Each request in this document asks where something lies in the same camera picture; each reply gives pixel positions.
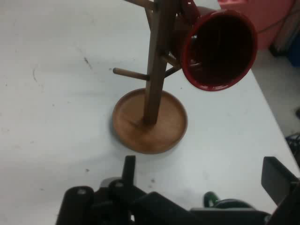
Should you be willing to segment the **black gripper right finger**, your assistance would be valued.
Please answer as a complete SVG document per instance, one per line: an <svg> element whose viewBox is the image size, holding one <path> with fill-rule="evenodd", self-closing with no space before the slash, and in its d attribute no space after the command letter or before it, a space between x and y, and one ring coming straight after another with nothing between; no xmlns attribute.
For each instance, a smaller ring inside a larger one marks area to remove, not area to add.
<svg viewBox="0 0 300 225"><path fill-rule="evenodd" d="M300 223L300 179L276 157L264 157L261 185L277 208L268 225L298 225Z"/></svg>

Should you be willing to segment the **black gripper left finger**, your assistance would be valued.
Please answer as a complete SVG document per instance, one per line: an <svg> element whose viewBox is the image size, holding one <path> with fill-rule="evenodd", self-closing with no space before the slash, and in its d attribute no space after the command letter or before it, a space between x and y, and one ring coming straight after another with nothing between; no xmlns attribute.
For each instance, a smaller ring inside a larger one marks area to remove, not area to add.
<svg viewBox="0 0 300 225"><path fill-rule="evenodd" d="M134 202L146 195L134 185L135 156L126 156L120 179L94 191L88 186L68 189L63 197L57 225L132 225Z"/></svg>

